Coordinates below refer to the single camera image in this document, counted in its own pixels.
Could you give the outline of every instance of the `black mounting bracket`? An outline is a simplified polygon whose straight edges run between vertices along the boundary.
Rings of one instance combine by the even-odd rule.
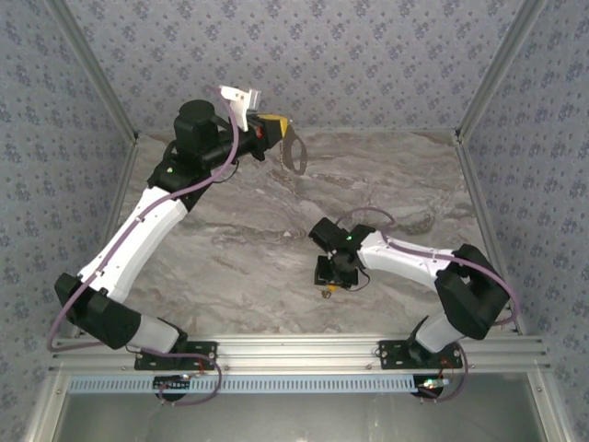
[[[450,368],[448,365],[452,368],[463,366],[457,343],[450,343],[441,352],[419,361],[410,355],[410,343],[407,341],[379,341],[376,355],[380,358],[380,367],[383,370],[440,370]]]
[[[182,353],[205,355],[213,360],[217,358],[219,344],[214,341],[187,342],[182,345]],[[135,357],[137,371],[213,371],[214,366],[208,361],[194,357],[161,357],[149,353],[138,353]]]

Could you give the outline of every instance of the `blue cable tray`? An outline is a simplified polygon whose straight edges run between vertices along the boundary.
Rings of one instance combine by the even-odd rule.
[[[68,392],[81,393],[154,393],[154,376],[72,376]],[[207,393],[213,390],[217,376],[192,378],[180,383],[183,393]],[[417,391],[413,375],[227,375],[220,393],[408,393]]]

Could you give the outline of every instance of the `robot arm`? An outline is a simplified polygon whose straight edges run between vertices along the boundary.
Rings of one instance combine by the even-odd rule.
[[[437,354],[465,336],[484,339],[509,300],[507,293],[489,277],[454,262],[435,259],[436,255],[453,255],[495,273],[480,250],[468,244],[459,250],[424,248],[397,240],[392,244],[372,227],[359,225],[348,232],[327,218],[313,227],[309,237],[327,253],[318,257],[318,285],[349,288],[358,283],[358,269],[368,269],[398,274],[438,293],[444,311],[424,318],[409,338],[410,352],[416,359]],[[417,256],[409,250],[433,257]]]
[[[251,154],[262,161],[264,152],[283,138],[287,120],[275,115],[246,114],[257,106],[258,91],[222,87],[221,94],[230,99],[232,110],[237,111],[240,130],[235,159]],[[81,284],[94,276],[67,313],[70,322],[113,349],[130,345],[161,353],[182,353],[186,333],[164,320],[141,315],[123,302],[161,240],[192,210],[210,185],[167,199],[139,217],[151,204],[211,177],[212,169],[222,165],[231,151],[233,136],[229,126],[214,114],[213,105],[207,101],[189,101],[180,108],[174,121],[176,140],[167,147],[147,180],[148,187],[129,218],[77,276],[63,273],[55,283],[57,296],[64,305]],[[123,232],[136,221],[139,223],[121,242]],[[107,255],[110,258],[106,266],[97,272]]]

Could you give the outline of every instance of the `yellow component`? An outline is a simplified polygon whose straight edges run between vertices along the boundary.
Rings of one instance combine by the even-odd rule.
[[[261,113],[258,114],[260,118],[264,120],[278,120],[280,122],[280,130],[283,133],[283,138],[286,135],[286,128],[288,127],[288,118],[283,117],[282,115],[273,115],[271,113]]]

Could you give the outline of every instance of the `aluminum frame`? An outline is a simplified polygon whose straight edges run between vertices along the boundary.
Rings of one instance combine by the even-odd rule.
[[[505,261],[501,255],[499,241],[492,228],[491,216],[489,215],[487,205],[484,203],[485,200],[479,181],[476,178],[472,158],[460,138],[456,140],[456,155],[464,173],[470,199],[475,207],[480,232],[489,255],[489,260],[500,274],[506,275],[507,268]],[[515,320],[515,325],[519,333],[522,335],[527,333],[524,320],[521,317]],[[567,442],[575,441],[576,438],[572,431],[571,422],[565,412],[564,402],[560,396],[554,373],[551,370],[545,372],[533,371],[528,373],[527,377],[530,387],[536,393],[534,400],[547,439]]]
[[[212,335],[194,336],[192,340],[219,342],[218,358],[222,369],[235,375],[364,375],[419,374],[424,370],[382,370],[375,355],[378,341],[406,339],[405,335],[334,334],[334,335]],[[68,338],[58,345],[92,342],[87,337]],[[522,336],[512,332],[492,332],[485,341],[462,341],[468,354],[469,371],[478,373],[533,373],[539,376],[550,371],[546,347],[541,337]],[[50,375],[46,379],[34,409],[27,432],[27,442],[51,441],[72,376],[117,375],[136,376],[135,355],[126,350],[94,347],[54,354]],[[162,375],[179,372],[141,372]],[[558,411],[550,401],[549,386],[541,376],[533,388],[544,431],[549,441],[569,441],[566,431],[546,422],[557,422]]]
[[[458,125],[461,141],[466,142],[469,139],[477,122],[485,114],[492,97],[507,75],[512,61],[524,45],[527,35],[546,3],[547,0],[524,0],[519,6],[511,26],[505,33],[485,76]]]
[[[90,49],[84,31],[77,24],[69,6],[64,0],[45,0],[44,3],[64,33],[65,39],[74,51],[78,62],[86,71],[88,79],[94,85],[98,96],[102,99],[121,135],[128,141],[132,141],[135,130],[131,120],[102,70],[98,58]]]

